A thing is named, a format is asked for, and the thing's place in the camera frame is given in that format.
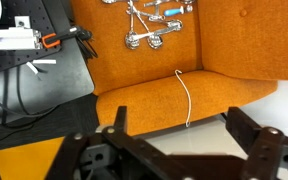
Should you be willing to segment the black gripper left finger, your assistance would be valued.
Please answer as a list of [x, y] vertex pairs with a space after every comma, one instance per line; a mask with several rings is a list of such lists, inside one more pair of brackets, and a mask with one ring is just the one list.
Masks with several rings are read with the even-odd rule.
[[143, 139], [126, 133], [127, 107], [93, 135], [66, 136], [45, 180], [185, 180], [191, 172]]

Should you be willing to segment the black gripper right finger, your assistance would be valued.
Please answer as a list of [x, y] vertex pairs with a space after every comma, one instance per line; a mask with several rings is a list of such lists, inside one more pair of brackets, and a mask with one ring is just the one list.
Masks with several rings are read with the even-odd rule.
[[238, 107], [230, 107], [226, 130], [248, 155], [242, 180], [279, 180], [278, 170], [288, 171], [288, 136], [275, 127], [261, 127]]

